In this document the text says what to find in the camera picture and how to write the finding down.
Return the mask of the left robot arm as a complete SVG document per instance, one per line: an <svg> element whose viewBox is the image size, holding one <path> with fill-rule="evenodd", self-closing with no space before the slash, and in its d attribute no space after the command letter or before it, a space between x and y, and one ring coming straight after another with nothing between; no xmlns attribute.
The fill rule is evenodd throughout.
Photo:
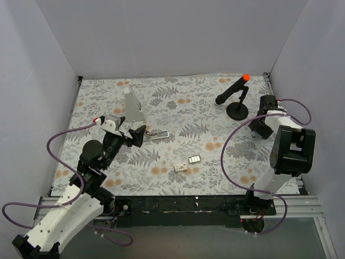
<svg viewBox="0 0 345 259"><path fill-rule="evenodd" d="M99 215L108 216L115 209L115 196L101 185L104 170L113 162L123 145L141 147L146 126L120 131L125 117L100 116L86 128L99 126L102 141L90 140L82 148L77 168L59 200L41 221L25 235L17 235L12 244L21 258L59 258L67 244Z"/></svg>

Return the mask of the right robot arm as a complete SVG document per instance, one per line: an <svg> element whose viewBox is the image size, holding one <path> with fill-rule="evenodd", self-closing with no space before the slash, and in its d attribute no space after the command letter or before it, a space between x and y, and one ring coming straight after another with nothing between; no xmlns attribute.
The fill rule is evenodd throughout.
<svg viewBox="0 0 345 259"><path fill-rule="evenodd" d="M313 163L316 132L292 120L274 95L260 97L259 119L250 122L252 133L262 139L275 135L271 168L245 194L244 209L256 214L273 206L275 194L286 182L307 174Z"/></svg>

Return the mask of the white staple box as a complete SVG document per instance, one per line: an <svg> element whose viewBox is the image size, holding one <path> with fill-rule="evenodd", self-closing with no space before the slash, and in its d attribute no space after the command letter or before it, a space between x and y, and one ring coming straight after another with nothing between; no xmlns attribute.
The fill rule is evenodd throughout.
<svg viewBox="0 0 345 259"><path fill-rule="evenodd" d="M187 165L185 163L181 163L174 166L175 172L181 172L187 170Z"/></svg>

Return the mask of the staple strips tray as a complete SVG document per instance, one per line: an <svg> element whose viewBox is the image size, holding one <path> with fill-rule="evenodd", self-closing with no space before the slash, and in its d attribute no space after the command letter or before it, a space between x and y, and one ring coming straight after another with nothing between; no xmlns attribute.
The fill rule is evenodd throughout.
<svg viewBox="0 0 345 259"><path fill-rule="evenodd" d="M191 157L188 158L188 162L189 162L190 164L192 164L192 163L198 163L198 162L200 162L200 161L201 161L200 155L194 155L194 156L191 156Z"/></svg>

